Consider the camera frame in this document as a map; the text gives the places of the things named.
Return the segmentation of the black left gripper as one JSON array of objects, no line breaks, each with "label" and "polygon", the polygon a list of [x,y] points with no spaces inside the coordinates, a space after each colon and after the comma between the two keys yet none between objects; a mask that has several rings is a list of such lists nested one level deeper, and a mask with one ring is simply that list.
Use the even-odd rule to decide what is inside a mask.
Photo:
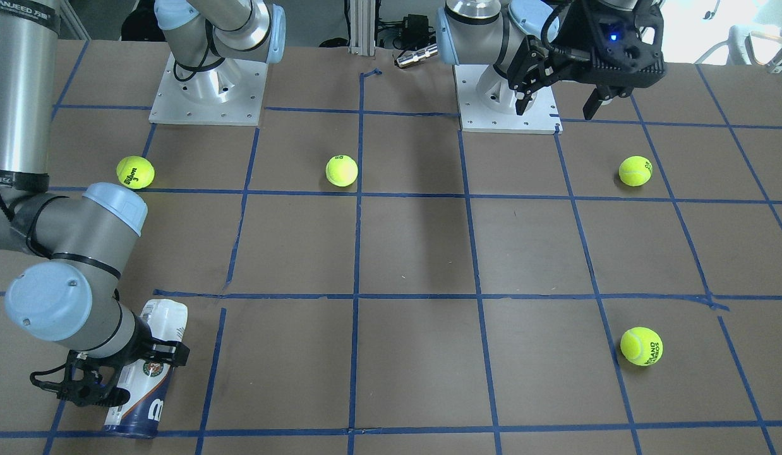
[{"label": "black left gripper", "polygon": [[616,95],[650,87],[666,75],[665,21],[659,1],[549,1],[532,23],[510,11],[524,34],[508,62],[515,113],[523,115],[534,93],[559,81],[596,85],[582,106],[593,120]]}]

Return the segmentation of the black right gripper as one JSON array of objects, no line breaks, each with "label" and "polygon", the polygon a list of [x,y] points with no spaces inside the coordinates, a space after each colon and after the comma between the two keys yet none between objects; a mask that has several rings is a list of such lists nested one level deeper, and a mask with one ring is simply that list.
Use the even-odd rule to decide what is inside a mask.
[{"label": "black right gripper", "polygon": [[115,407],[125,405],[131,398],[128,389],[119,387],[125,366],[145,360],[182,367],[186,365],[189,352],[189,347],[180,341],[164,341],[149,335],[131,341],[122,351],[103,359],[94,359],[72,349],[58,368],[31,372],[30,382],[43,391],[53,392],[59,400],[71,401],[79,407]]}]

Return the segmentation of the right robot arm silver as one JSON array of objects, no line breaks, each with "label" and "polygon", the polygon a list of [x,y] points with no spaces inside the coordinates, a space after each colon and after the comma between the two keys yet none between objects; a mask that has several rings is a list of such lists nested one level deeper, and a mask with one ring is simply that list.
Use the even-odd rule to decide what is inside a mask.
[{"label": "right robot arm silver", "polygon": [[79,199],[49,192],[48,144],[60,5],[0,1],[0,250],[42,257],[10,283],[11,322],[68,350],[60,381],[30,382],[77,406],[120,406],[137,361],[182,367],[189,348],[158,335],[119,302],[117,283],[148,213],[123,185],[96,183]]}]

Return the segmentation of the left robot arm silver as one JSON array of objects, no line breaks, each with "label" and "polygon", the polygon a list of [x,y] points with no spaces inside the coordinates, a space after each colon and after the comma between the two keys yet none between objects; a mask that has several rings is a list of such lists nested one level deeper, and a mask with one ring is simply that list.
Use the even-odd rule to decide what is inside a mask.
[{"label": "left robot arm silver", "polygon": [[560,81],[593,86],[591,120],[615,97],[666,75],[658,1],[447,1],[436,43],[446,64],[483,64],[502,82],[494,99],[522,115]]}]

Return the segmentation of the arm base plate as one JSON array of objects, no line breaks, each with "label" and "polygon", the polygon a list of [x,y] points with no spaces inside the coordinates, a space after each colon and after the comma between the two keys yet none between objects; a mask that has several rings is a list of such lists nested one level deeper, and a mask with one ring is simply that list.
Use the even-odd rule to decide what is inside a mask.
[{"label": "arm base plate", "polygon": [[492,66],[457,64],[454,78],[464,132],[540,135],[563,132],[550,87],[538,90],[520,115],[515,109],[518,101],[515,90],[509,89],[507,81]]},{"label": "arm base plate", "polygon": [[183,126],[258,126],[268,64],[226,59],[189,77],[168,57],[149,121]]}]

